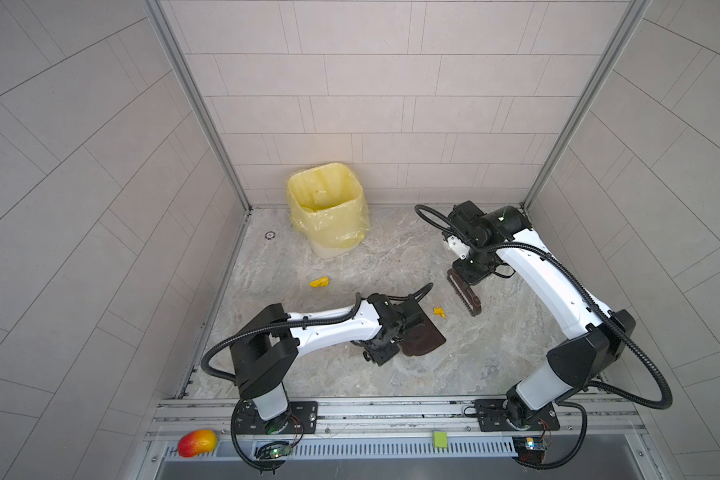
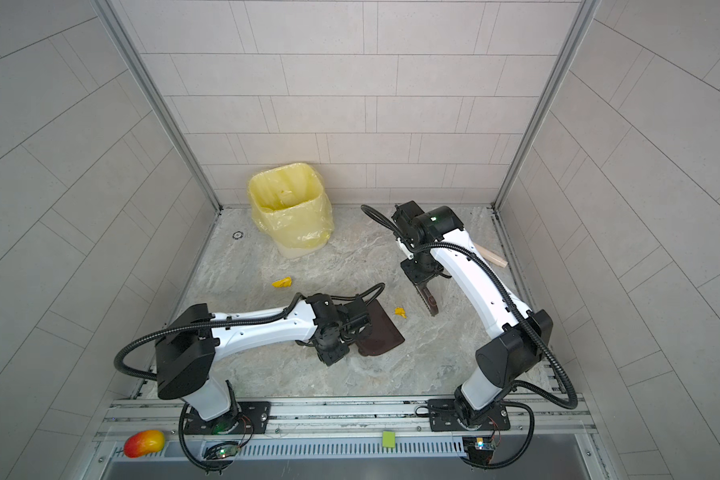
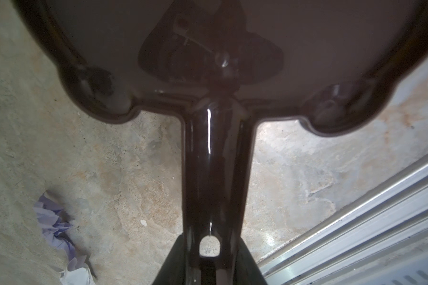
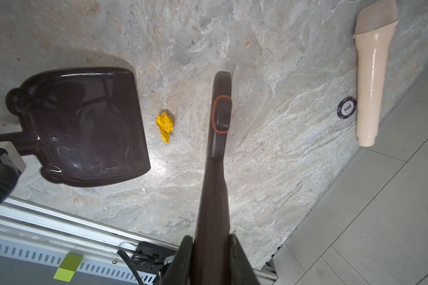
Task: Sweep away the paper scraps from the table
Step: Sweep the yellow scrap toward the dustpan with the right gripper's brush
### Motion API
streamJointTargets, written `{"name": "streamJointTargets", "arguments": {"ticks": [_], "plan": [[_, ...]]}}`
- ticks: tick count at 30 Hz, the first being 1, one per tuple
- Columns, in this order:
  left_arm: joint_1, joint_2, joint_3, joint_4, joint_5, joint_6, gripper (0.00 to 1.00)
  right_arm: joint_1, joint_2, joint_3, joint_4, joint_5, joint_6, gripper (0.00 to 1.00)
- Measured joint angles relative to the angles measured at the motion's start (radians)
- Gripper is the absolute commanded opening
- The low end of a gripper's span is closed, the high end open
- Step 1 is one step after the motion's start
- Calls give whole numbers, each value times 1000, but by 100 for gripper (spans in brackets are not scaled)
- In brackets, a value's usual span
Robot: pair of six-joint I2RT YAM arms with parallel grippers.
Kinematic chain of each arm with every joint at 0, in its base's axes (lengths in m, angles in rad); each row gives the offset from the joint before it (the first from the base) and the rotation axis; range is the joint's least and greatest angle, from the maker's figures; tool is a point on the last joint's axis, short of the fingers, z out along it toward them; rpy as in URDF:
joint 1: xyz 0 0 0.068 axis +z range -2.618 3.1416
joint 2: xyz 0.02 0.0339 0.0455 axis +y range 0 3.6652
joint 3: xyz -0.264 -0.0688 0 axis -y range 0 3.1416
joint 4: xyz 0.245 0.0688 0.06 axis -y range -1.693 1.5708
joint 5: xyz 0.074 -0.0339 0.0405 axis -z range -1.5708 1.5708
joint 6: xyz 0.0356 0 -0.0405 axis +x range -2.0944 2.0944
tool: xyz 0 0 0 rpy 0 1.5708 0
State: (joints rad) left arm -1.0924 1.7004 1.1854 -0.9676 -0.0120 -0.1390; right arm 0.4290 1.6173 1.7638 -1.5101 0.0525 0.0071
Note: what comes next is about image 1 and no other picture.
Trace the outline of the brown hand brush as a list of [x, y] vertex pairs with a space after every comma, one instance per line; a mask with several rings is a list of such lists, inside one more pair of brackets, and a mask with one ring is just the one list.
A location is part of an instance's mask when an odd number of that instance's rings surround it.
[[482, 304], [466, 280], [453, 268], [447, 271], [447, 280], [466, 306], [469, 314], [472, 317], [478, 316], [482, 312]]

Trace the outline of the brown dustpan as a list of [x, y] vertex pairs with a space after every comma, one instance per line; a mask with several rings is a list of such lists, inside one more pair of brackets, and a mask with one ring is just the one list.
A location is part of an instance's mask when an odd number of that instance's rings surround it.
[[398, 345], [404, 355], [424, 356], [446, 342], [444, 335], [415, 299], [409, 298], [399, 307], [403, 321]]

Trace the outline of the yellow-lined trash bin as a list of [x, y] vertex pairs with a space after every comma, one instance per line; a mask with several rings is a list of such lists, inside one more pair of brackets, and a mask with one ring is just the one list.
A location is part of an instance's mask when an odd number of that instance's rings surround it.
[[286, 199], [293, 228], [306, 236], [321, 259], [351, 251], [370, 231], [364, 189], [343, 163], [291, 175], [286, 182]]

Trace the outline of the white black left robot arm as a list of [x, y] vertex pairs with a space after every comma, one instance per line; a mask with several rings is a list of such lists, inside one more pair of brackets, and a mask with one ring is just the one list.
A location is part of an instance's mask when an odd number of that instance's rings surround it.
[[244, 453], [237, 438], [238, 418], [247, 405], [255, 407], [270, 430], [277, 431], [292, 421], [305, 431], [300, 419], [291, 414], [283, 383], [298, 358], [351, 343], [363, 349], [366, 360], [381, 366], [398, 353], [424, 356], [442, 346], [444, 335], [420, 306], [432, 288], [428, 283], [407, 296], [374, 293], [364, 297], [356, 293], [348, 307], [313, 313], [287, 312], [282, 304], [272, 304], [236, 334], [210, 347], [201, 359], [201, 370], [238, 389], [230, 435], [241, 460], [261, 473], [274, 473], [294, 449], [292, 443], [274, 441], [252, 457]]

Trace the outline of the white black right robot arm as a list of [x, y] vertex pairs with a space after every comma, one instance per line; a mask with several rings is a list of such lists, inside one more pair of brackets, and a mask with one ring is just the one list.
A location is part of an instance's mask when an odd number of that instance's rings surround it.
[[[457, 254], [449, 281], [472, 314], [479, 300], [472, 286], [511, 267], [552, 313], [566, 339], [546, 354], [545, 363], [506, 394], [508, 423], [528, 428], [532, 418], [550, 403], [560, 404], [590, 387], [618, 395], [655, 410], [672, 406], [671, 388], [650, 357], [632, 340], [635, 321], [625, 310], [615, 312], [593, 296], [547, 249], [528, 218], [517, 208], [485, 213], [466, 201], [444, 215], [418, 204], [416, 214], [440, 230]], [[656, 382], [660, 397], [650, 400], [597, 381], [596, 377], [629, 349]]]

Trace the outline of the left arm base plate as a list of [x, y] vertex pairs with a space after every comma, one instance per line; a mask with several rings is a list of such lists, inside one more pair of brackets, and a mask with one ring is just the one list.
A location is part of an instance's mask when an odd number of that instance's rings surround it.
[[291, 402], [284, 413], [263, 420], [253, 401], [245, 400], [233, 412], [230, 430], [242, 435], [313, 434], [317, 413], [317, 402], [296, 401]]

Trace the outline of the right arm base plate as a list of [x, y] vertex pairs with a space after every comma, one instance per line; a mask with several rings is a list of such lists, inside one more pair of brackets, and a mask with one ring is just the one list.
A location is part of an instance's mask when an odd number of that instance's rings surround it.
[[535, 411], [520, 426], [509, 420], [509, 412], [505, 408], [506, 401], [499, 398], [477, 399], [462, 409], [467, 418], [478, 421], [481, 432], [542, 432], [558, 431], [560, 423], [553, 403], [548, 403], [541, 410]]

